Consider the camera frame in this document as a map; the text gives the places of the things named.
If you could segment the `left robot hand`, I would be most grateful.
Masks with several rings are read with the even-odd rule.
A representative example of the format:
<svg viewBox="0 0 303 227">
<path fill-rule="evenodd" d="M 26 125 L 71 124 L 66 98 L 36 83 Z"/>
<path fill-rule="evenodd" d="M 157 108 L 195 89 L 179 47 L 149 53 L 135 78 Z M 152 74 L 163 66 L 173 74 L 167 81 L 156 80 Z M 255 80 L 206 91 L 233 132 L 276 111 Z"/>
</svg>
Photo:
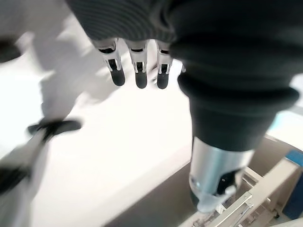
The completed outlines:
<svg viewBox="0 0 303 227">
<path fill-rule="evenodd" d="M 279 111 L 299 97 L 303 71 L 300 0 L 69 0 L 97 48 L 109 38 L 158 39 L 183 63 L 189 98 L 189 184 L 197 209 L 234 195 L 244 168 Z"/>
</svg>

